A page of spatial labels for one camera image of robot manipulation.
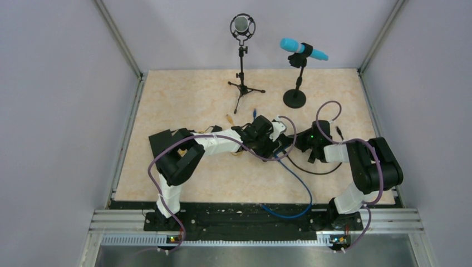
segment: table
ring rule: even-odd
[[[236,125],[252,122],[253,109],[258,115],[272,120],[276,115],[290,117],[297,131],[309,128],[321,104],[337,100],[343,112],[334,124],[345,138],[369,139],[375,136],[368,107],[356,69],[305,70],[301,90],[307,103],[291,109],[282,101],[283,94],[295,87],[298,69],[246,70],[245,84],[266,90],[244,96],[238,113],[233,114],[239,91],[228,81],[239,83],[238,70],[177,70],[150,71],[139,103],[119,184],[117,201],[156,201],[158,191],[150,181],[147,167],[153,159],[148,137],[167,129],[188,128],[204,131],[219,125],[228,129],[231,115]],[[330,120],[338,111],[328,105],[320,119]],[[286,134],[293,130],[287,123]],[[340,137],[334,126],[335,140]],[[300,167],[314,172],[331,170],[337,164],[307,162],[309,152],[293,150],[291,158]],[[324,176],[306,174],[297,170],[288,160],[282,160],[305,181],[313,194],[314,203],[328,203],[341,194],[352,182],[349,164]],[[262,162],[249,153],[234,156],[230,153],[202,158],[193,176],[184,184],[181,201],[186,202],[254,202],[254,203],[307,203],[306,189],[277,162]],[[393,204],[391,191],[384,193],[381,204]]]

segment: gray floor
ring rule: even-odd
[[[165,256],[153,248],[103,246],[96,267],[128,266],[417,266],[407,235],[367,235],[346,255],[322,252],[326,248],[187,247]]]

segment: blue microphone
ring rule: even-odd
[[[292,53],[303,53],[305,50],[305,46],[301,43],[298,43],[296,40],[291,39],[291,38],[283,38],[280,43],[281,49],[287,51],[287,52],[292,52]],[[313,49],[313,52],[311,52],[310,57],[315,58],[317,60],[328,60],[328,55]]]

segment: white wall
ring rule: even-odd
[[[136,85],[92,1],[1,1],[0,266],[76,266]]]
[[[309,68],[357,68],[396,0],[105,0],[143,70],[239,68],[229,23],[238,13],[257,25],[246,42],[248,68],[290,68],[283,37],[306,42],[329,61]]]
[[[409,1],[366,73],[439,266],[470,266],[472,2]]]

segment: robotic arm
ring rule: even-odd
[[[327,121],[320,121],[321,127],[329,135],[330,125]],[[228,136],[243,143],[257,155],[271,158],[276,151],[293,142],[293,136],[284,135],[287,126],[276,117],[269,121],[258,116],[252,123],[245,126],[234,126],[229,130],[212,131],[214,137],[190,140],[176,147],[164,155],[157,163],[161,189],[167,206],[173,213],[180,211],[181,186],[192,175],[203,156],[222,152],[239,152],[241,146],[231,140],[216,137]],[[149,137],[154,157],[172,144],[189,137],[201,135],[182,128],[171,132],[166,130]],[[306,131],[297,135],[295,146],[305,152],[311,149],[308,159],[313,163],[315,159],[322,162],[349,162],[353,176],[353,183],[340,196],[333,198],[328,204],[328,220],[332,224],[342,224],[342,220],[349,214],[359,211],[364,200],[369,200],[378,193],[379,175],[375,163],[372,162],[367,148],[360,142],[350,142],[341,145],[330,145],[321,137],[315,124]],[[381,161],[384,179],[384,190],[399,185],[403,181],[403,173],[383,137],[370,139]],[[159,211],[169,218],[171,215],[163,207],[160,198],[157,201]]]

